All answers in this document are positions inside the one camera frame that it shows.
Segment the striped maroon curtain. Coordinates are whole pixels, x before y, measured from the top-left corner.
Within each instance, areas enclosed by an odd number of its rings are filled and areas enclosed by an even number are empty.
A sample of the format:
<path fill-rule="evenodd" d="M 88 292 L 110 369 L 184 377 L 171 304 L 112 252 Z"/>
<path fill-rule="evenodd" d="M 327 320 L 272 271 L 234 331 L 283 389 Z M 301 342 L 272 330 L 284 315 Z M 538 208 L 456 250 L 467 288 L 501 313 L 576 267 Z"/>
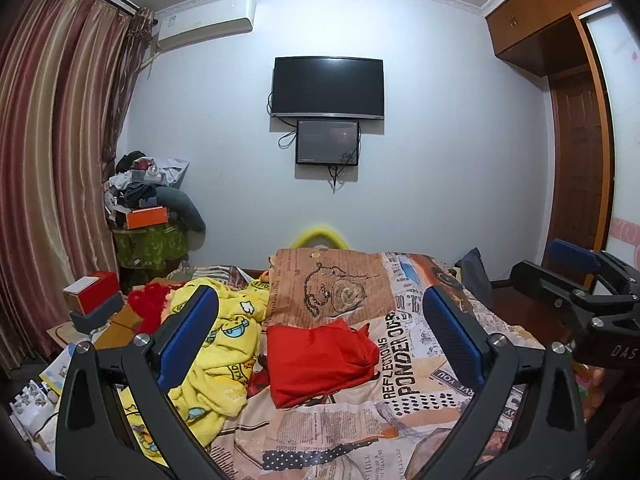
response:
<path fill-rule="evenodd" d="M 143 55 L 149 9 L 27 0 L 1 45 L 1 366 L 53 350 L 64 287 L 116 269 L 103 185 Z"/>

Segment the red garment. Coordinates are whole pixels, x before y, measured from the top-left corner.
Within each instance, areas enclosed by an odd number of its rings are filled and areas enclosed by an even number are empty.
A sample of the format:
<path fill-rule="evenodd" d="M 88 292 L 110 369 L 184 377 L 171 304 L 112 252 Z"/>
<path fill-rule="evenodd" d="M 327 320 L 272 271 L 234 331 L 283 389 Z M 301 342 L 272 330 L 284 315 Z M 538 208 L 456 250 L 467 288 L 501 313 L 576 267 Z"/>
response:
<path fill-rule="evenodd" d="M 380 349 L 367 325 L 355 330 L 339 318 L 316 328 L 269 327 L 266 358 L 274 405 L 292 408 L 368 382 Z"/>

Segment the white power strip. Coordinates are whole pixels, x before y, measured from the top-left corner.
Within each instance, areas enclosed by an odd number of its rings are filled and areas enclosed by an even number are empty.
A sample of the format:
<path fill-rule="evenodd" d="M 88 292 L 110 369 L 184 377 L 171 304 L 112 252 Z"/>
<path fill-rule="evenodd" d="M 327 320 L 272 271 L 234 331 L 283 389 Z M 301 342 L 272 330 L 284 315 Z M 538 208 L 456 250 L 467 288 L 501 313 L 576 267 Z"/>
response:
<path fill-rule="evenodd" d="M 46 382 L 31 380 L 10 402 L 11 419 L 26 438 L 36 440 L 58 414 L 58 393 Z"/>

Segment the green patterned cloth table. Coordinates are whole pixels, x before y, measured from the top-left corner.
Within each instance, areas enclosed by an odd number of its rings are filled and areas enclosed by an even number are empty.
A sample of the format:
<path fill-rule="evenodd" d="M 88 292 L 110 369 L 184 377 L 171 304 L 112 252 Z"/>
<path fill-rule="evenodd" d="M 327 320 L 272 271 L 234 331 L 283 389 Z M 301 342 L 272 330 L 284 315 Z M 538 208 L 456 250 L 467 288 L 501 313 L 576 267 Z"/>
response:
<path fill-rule="evenodd" d="M 125 269 L 163 271 L 169 260 L 180 260 L 189 252 L 186 230 L 178 223 L 116 229 L 112 234 L 117 262 Z"/>

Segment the red white small box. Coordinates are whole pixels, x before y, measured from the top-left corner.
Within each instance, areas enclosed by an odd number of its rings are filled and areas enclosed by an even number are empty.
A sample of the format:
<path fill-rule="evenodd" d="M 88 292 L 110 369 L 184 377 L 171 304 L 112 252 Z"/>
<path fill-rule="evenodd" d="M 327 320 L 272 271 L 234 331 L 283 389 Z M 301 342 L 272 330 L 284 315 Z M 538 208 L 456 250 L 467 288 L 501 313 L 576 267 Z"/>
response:
<path fill-rule="evenodd" d="M 117 274 L 98 271 L 85 275 L 63 288 L 66 304 L 72 312 L 89 314 L 120 292 Z"/>

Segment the small black wall monitor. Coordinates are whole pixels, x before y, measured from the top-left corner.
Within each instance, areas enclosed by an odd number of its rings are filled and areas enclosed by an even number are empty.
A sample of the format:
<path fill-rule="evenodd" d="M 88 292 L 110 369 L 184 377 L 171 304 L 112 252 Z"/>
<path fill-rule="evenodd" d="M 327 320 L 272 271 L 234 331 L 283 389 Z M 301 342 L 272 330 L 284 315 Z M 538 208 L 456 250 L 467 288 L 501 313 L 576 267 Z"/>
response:
<path fill-rule="evenodd" d="M 297 122 L 297 165 L 357 166 L 359 147 L 359 122 L 327 119 L 304 119 Z"/>

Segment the yellow curved bed rail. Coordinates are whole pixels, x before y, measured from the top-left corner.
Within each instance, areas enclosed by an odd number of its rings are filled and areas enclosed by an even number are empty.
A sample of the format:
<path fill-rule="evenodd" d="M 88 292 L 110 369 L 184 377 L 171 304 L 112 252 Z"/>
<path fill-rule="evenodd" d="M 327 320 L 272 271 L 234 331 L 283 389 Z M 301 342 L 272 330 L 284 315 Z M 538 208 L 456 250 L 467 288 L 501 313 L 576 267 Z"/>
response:
<path fill-rule="evenodd" d="M 335 249 L 348 249 L 349 246 L 336 231 L 328 226 L 312 226 L 300 234 L 291 244 L 291 248 L 310 247 L 315 240 L 325 240 Z"/>

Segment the black wall television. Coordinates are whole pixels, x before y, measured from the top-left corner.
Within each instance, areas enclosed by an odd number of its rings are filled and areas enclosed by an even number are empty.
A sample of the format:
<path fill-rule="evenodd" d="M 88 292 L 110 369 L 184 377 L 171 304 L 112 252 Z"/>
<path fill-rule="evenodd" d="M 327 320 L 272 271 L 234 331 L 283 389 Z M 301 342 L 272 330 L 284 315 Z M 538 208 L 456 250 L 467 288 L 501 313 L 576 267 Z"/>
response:
<path fill-rule="evenodd" d="M 270 112 L 277 117 L 382 120 L 384 65 L 376 58 L 285 56 L 272 71 Z"/>

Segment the grey neck pillow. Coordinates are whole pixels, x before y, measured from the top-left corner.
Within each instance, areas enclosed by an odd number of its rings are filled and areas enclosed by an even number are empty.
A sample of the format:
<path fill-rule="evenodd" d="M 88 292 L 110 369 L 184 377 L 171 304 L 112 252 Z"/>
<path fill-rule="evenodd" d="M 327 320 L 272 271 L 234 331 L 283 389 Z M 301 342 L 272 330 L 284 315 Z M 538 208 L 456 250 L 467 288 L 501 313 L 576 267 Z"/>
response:
<path fill-rule="evenodd" d="M 189 231 L 203 233 L 206 223 L 189 196 L 178 188 L 158 186 L 155 189 L 157 203 L 175 212 Z"/>

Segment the newspaper print bed cover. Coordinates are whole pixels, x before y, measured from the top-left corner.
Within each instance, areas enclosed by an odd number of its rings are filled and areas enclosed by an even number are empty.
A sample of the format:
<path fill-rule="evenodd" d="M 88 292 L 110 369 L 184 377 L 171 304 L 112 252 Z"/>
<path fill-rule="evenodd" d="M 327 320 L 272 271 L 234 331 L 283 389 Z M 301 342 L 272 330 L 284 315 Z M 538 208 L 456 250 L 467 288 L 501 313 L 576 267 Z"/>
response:
<path fill-rule="evenodd" d="M 486 332 L 536 346 L 531 334 L 503 322 L 424 255 L 282 249 L 259 281 L 269 285 L 268 310 L 246 405 L 213 440 L 231 452 L 233 479 L 413 477 L 473 396 L 425 321 L 422 300 L 432 286 L 442 286 Z M 369 327 L 380 349 L 375 375 L 359 386 L 277 408 L 267 370 L 268 328 L 316 328 L 339 318 L 355 330 Z"/>

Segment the clutter pile on table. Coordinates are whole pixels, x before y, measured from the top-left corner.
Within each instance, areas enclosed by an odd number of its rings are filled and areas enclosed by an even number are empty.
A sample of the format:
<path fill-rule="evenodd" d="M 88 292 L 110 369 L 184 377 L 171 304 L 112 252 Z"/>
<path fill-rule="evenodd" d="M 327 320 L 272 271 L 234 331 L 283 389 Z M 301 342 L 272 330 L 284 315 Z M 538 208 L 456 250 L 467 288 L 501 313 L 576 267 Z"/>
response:
<path fill-rule="evenodd" d="M 115 173 L 103 185 L 105 211 L 109 216 L 160 206 L 159 188 L 180 188 L 190 162 L 175 157 L 146 156 L 130 152 L 120 159 Z"/>

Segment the orange box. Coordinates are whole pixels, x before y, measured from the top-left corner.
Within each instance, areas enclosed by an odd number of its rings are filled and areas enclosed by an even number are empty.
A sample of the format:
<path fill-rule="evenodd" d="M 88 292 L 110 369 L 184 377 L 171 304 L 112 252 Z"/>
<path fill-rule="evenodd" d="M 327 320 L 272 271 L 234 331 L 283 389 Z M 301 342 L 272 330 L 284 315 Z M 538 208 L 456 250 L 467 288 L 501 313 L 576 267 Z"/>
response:
<path fill-rule="evenodd" d="M 122 227 L 127 230 L 137 230 L 167 222 L 168 210 L 163 206 L 156 206 L 126 212 Z"/>

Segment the red fluffy cloth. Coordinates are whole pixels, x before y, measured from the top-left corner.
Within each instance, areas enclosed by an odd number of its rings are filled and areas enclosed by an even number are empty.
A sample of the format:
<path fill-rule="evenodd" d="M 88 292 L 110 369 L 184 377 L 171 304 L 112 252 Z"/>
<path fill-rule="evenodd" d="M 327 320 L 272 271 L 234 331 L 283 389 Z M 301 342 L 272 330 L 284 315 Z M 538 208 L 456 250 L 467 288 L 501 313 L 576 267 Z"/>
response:
<path fill-rule="evenodd" d="M 157 331 L 162 324 L 162 314 L 168 295 L 180 287 L 180 283 L 153 282 L 135 288 L 129 293 L 127 297 L 129 307 L 141 318 L 137 328 L 138 334 L 153 335 Z"/>

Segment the white air conditioner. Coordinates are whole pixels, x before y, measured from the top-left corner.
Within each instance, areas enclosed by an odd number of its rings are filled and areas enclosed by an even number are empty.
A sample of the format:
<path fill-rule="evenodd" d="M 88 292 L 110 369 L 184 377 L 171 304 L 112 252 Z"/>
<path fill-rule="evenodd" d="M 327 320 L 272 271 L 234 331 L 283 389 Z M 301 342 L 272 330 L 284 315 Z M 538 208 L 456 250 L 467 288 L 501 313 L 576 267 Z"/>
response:
<path fill-rule="evenodd" d="M 217 0 L 175 8 L 160 18 L 157 47 L 176 50 L 202 41 L 242 35 L 254 28 L 255 0 Z"/>

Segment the brown wooden door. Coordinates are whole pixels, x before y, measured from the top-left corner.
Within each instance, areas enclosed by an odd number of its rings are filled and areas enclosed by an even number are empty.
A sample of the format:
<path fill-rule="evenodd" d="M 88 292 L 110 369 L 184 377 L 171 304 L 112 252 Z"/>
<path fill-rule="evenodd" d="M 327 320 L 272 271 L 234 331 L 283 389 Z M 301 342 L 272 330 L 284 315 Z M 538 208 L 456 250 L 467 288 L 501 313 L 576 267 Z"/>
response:
<path fill-rule="evenodd" d="M 584 70 L 551 81 L 555 128 L 549 240 L 596 244 L 602 193 L 602 139 L 596 89 Z"/>

